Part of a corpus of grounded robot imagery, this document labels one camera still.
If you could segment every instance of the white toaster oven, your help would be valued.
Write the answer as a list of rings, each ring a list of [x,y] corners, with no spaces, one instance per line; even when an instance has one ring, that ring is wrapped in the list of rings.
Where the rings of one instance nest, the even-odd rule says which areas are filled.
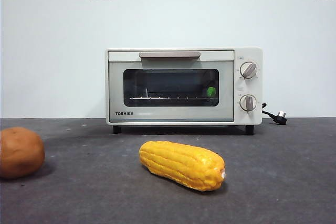
[[[245,125],[262,119],[259,48],[108,49],[106,122],[130,125]]]

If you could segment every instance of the yellow corn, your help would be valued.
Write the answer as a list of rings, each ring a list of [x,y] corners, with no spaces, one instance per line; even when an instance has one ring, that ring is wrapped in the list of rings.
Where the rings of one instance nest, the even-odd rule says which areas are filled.
[[[199,191],[216,190],[225,179],[224,160],[196,146],[149,141],[140,147],[139,158],[151,173]]]

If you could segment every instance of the brown round object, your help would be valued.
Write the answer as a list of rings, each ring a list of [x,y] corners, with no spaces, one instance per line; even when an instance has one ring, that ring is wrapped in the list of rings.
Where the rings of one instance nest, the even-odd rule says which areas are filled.
[[[1,131],[0,177],[18,178],[37,171],[44,162],[44,146],[38,134],[22,127]]]

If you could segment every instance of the gray carpet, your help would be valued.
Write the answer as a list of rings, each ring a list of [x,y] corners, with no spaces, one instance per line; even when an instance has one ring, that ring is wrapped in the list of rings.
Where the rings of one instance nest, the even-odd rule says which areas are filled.
[[[240,127],[122,128],[104,119],[1,120],[45,143],[35,174],[1,180],[1,224],[336,223],[336,118],[264,120]],[[209,148],[227,180],[197,192],[150,174],[138,158],[149,140]]]

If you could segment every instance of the oven knob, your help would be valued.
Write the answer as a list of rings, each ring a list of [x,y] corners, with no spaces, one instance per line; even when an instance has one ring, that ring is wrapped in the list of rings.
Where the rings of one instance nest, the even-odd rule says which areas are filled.
[[[257,73],[257,64],[253,62],[246,62],[240,67],[240,74],[245,79],[250,79]]]
[[[245,111],[252,111],[257,106],[257,100],[252,95],[245,95],[240,99],[240,107]]]

